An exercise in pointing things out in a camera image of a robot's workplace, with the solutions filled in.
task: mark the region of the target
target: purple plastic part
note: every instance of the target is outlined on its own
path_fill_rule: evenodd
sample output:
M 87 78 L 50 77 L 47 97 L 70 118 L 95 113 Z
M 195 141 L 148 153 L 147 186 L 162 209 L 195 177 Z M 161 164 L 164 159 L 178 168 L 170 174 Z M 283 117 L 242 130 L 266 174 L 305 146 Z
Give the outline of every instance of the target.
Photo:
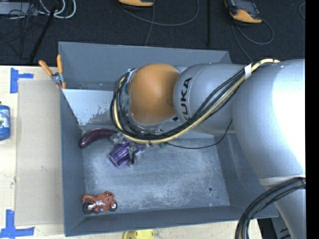
M 131 160 L 129 154 L 129 141 L 123 144 L 117 144 L 109 154 L 110 160 L 116 165 L 121 166 Z

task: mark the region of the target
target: black floor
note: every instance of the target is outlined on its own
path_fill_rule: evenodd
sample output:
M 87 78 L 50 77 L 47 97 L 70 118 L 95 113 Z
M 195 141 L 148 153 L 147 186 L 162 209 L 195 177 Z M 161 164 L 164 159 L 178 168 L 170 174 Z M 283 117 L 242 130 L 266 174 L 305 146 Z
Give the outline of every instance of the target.
M 9 1 L 31 2 L 43 11 L 39 0 Z M 70 14 L 72 0 L 65 1 Z M 124 10 L 116 0 L 75 1 L 74 16 L 54 17 L 38 49 L 49 16 L 1 15 L 0 64 L 36 65 L 42 59 L 55 66 L 59 41 L 226 50 L 236 64 L 305 57 L 306 0 L 253 0 L 263 22 L 245 27 L 234 24 L 223 0 L 155 0 L 154 8 L 143 10 Z M 42 2 L 48 10 L 55 5 Z

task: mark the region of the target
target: gray bin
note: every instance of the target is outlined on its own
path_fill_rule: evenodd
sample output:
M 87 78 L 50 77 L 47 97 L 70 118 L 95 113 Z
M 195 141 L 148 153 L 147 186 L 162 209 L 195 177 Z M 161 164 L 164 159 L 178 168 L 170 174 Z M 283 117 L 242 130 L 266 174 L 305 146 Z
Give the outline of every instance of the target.
M 127 69 L 149 63 L 231 63 L 226 51 L 71 42 L 60 42 L 59 54 L 68 89 L 83 91 L 112 91 Z M 60 104 L 66 236 L 238 220 L 248 205 L 265 192 L 235 134 L 205 149 L 156 145 L 140 154 L 136 165 L 116 167 L 108 158 L 112 149 L 108 139 L 79 147 L 83 132 L 90 127 L 78 123 L 62 91 Z M 178 144 L 187 145 L 190 137 L 198 146 L 214 142 L 211 135 L 189 134 Z M 84 214 L 82 195 L 104 191 L 114 194 L 118 209 Z M 275 206 L 269 205 L 255 218 L 277 216 Z

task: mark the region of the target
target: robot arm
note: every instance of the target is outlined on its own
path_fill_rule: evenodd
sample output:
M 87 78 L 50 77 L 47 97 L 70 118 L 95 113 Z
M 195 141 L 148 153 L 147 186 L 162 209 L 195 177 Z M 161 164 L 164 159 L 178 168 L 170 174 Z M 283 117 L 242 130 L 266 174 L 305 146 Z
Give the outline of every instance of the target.
M 121 79 L 118 96 L 115 95 L 113 100 L 112 115 L 116 127 L 125 138 L 140 144 L 158 144 L 169 142 L 189 130 L 221 135 L 233 121 L 228 133 L 237 135 L 266 189 L 294 177 L 306 176 L 304 59 L 283 62 L 265 59 L 251 67 L 200 64 L 186 68 L 176 77 L 179 69 L 176 67 L 176 71 L 166 74 L 170 81 L 163 75 L 152 78 L 152 81 L 158 80 L 157 83 L 151 83 L 141 92 L 134 90 L 135 83 L 148 81 L 149 72 L 145 68 L 139 71 L 149 74 L 148 79 L 142 81 L 137 73 L 131 77 L 127 93 L 133 103 L 128 106 L 127 113 L 120 111 L 118 106 L 126 76 Z M 143 100 L 144 94 L 149 94 L 153 88 L 162 94 L 153 95 L 154 102 L 150 99 L 134 103 L 135 100 Z M 169 112 L 172 99 L 175 114 Z M 161 116 L 152 112 L 158 104 L 166 106 L 160 112 Z M 148 111 L 147 121 L 143 120 L 143 116 L 131 114 L 130 108 L 134 108 L 135 112 Z M 164 131 L 165 123 L 171 123 L 173 118 L 178 118 L 178 126 Z M 137 125 L 135 130 L 127 130 L 127 122 Z M 305 238 L 305 190 L 286 196 L 284 200 L 277 201 L 276 206 L 292 238 Z

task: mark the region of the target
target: white cable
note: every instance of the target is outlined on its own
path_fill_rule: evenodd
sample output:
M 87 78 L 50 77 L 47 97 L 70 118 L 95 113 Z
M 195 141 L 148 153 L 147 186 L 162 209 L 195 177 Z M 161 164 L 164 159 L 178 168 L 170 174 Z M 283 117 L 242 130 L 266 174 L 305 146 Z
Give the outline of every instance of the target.
M 42 0 L 39 0 L 39 1 L 40 1 L 40 3 L 41 3 L 41 6 L 43 7 L 43 9 L 48 13 L 47 15 L 49 15 L 51 12 L 44 6 Z M 62 8 L 62 10 L 56 12 L 53 16 L 54 16 L 55 18 L 61 18 L 61 19 L 71 18 L 71 17 L 75 14 L 75 12 L 76 12 L 76 1 L 75 1 L 75 0 L 72 0 L 72 2 L 73 2 L 73 11 L 72 11 L 72 13 L 71 13 L 70 15 L 68 15 L 68 16 L 59 16 L 59 15 L 58 15 L 58 14 L 61 14 L 61 13 L 64 11 L 64 9 L 65 9 L 65 1 L 62 0 L 62 2 L 63 2 L 63 8 Z
M 42 0 L 39 0 L 39 1 L 40 1 L 41 6 L 43 7 L 43 9 L 46 12 L 38 11 L 38 13 L 50 15 L 51 12 L 44 6 L 43 1 Z M 63 2 L 63 8 L 60 11 L 58 11 L 58 12 L 56 12 L 54 14 L 60 14 L 60 13 L 62 13 L 64 11 L 64 9 L 65 9 L 65 0 L 62 0 L 62 2 Z

